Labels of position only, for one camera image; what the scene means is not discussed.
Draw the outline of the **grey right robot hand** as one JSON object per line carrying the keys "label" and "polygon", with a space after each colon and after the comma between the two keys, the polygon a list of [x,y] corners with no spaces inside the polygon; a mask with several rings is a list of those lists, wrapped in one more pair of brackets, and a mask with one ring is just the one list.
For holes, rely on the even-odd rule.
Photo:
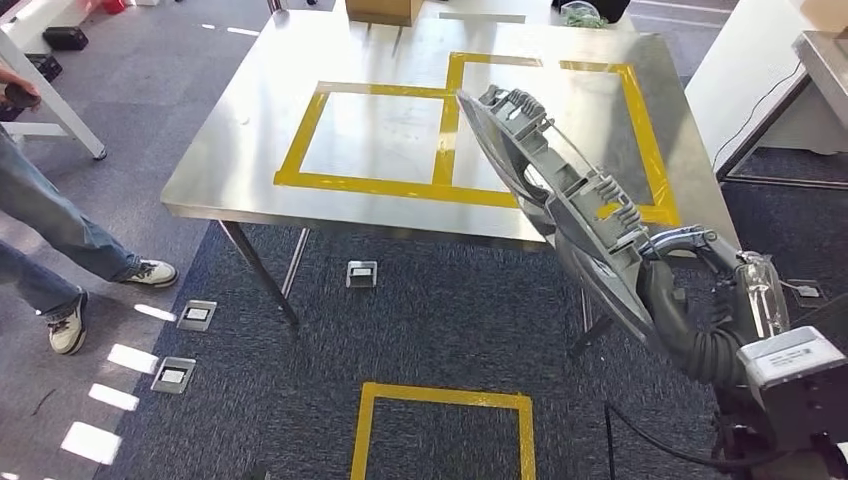
{"label": "grey right robot hand", "polygon": [[[687,320],[685,292],[674,286],[665,261],[675,251],[695,254],[715,275],[716,303],[707,329],[699,330]],[[734,247],[701,226],[657,234],[639,253],[638,296],[672,362],[690,379],[742,385],[746,374],[739,350],[790,329],[782,285],[769,256]]]}

